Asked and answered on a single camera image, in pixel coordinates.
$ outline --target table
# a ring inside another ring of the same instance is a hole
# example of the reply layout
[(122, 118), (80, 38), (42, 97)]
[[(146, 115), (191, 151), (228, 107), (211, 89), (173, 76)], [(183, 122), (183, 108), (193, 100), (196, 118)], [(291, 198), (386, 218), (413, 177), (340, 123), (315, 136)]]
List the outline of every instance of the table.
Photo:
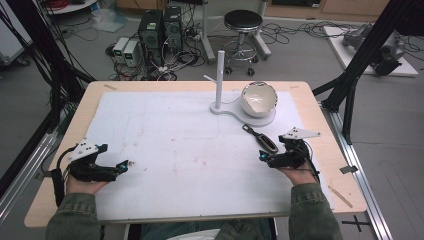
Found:
[[(242, 90), (249, 84), (248, 81), (224, 82), (223, 90)], [(289, 91), (298, 109), (304, 128), (319, 129), (320, 138), (310, 139), (319, 162), (321, 176), (326, 179), (332, 191), (335, 213), (356, 213), (366, 210), (366, 203), (351, 174), (342, 174), (340, 168), (346, 166), (346, 161), (339, 150), (322, 112), (313, 96), (311, 89), (304, 82), (268, 82), (277, 91)], [(94, 82), (89, 85), (78, 107), (75, 116), (62, 140), (52, 162), (55, 165), (59, 155), (69, 146), (79, 142), (87, 133), (91, 120), (96, 113), (100, 98), (104, 92), (214, 92), (215, 85), (207, 81), (178, 81), (178, 82)], [(66, 161), (61, 168), (65, 169)], [(25, 218), (28, 227), (44, 227), (56, 211), (51, 179), (44, 179), (43, 183)]]

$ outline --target white container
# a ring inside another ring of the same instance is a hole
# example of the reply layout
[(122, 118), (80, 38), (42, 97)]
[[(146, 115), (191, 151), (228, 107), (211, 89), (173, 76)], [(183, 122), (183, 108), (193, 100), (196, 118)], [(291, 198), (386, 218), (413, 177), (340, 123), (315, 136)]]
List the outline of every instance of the white container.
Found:
[(252, 82), (241, 93), (241, 107), (252, 117), (266, 117), (277, 105), (275, 89), (264, 82)]

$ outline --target white board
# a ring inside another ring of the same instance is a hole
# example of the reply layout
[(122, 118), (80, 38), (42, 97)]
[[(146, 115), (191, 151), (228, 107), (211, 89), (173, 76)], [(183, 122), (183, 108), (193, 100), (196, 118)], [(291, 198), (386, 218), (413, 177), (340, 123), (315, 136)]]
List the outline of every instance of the white board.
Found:
[[(223, 102), (239, 94), (223, 92)], [(303, 127), (291, 94), (278, 97), (273, 123), (255, 130), (284, 152), (278, 135)], [(214, 101), (215, 92), (104, 93), (86, 135), (109, 145), (96, 163), (135, 164), (97, 194), (100, 220), (288, 215), (291, 182), (259, 160), (260, 146), (243, 124), (210, 112)]]
[[(336, 27), (324, 27), (324, 31), (327, 35), (330, 36), (337, 36), (338, 37), (330, 37), (328, 38), (331, 47), (333, 48), (334, 52), (337, 54), (337, 57), (340, 60), (340, 63), (343, 66), (343, 69), (346, 69), (346, 67), (349, 65), (350, 61), (352, 61), (353, 56), (355, 55), (356, 51), (353, 49), (352, 46), (345, 47), (343, 46), (343, 33), (346, 31), (343, 31), (343, 29), (336, 28)], [(403, 77), (415, 77), (418, 75), (418, 72), (409, 64), (403, 57), (398, 60), (400, 63), (402, 63), (401, 66), (397, 67), (395, 70), (393, 70), (389, 76), (403, 76)], [(378, 75), (374, 69), (371, 66), (368, 66), (364, 74), (370, 74), (370, 75)]]
[[(10, 9), (6, 0), (0, 0), (0, 3), (4, 7), (5, 13), (9, 16), (13, 27), (22, 36), (22, 38), (29, 44), (32, 43), (32, 39), (25, 31), (21, 22), (16, 17), (15, 13)], [(23, 51), (24, 48), (16, 39), (15, 35), (6, 27), (3, 21), (0, 21), (0, 62), (5, 66), (10, 65)]]

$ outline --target sleeve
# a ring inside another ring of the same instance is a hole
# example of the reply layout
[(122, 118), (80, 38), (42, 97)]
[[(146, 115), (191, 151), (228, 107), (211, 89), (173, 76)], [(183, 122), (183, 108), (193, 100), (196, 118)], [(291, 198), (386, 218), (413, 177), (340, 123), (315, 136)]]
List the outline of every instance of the sleeve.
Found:
[(343, 239), (339, 224), (318, 183), (294, 186), (291, 190), (291, 204), (291, 240)]
[(95, 196), (84, 193), (68, 194), (46, 229), (46, 240), (99, 240)]

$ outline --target stool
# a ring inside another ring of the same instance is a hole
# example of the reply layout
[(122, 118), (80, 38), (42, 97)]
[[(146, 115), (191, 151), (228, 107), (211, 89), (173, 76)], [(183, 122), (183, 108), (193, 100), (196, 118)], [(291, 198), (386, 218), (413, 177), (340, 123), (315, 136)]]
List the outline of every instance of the stool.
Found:
[(228, 29), (239, 32), (237, 41), (231, 41), (224, 46), (225, 55), (228, 58), (225, 73), (231, 74), (233, 72), (230, 67), (231, 60), (249, 61), (247, 74), (252, 76), (255, 74), (252, 62), (258, 62), (259, 58), (256, 55), (255, 47), (245, 42), (244, 37), (250, 32), (255, 32), (261, 26), (261, 15), (249, 10), (234, 10), (225, 14), (224, 24)]

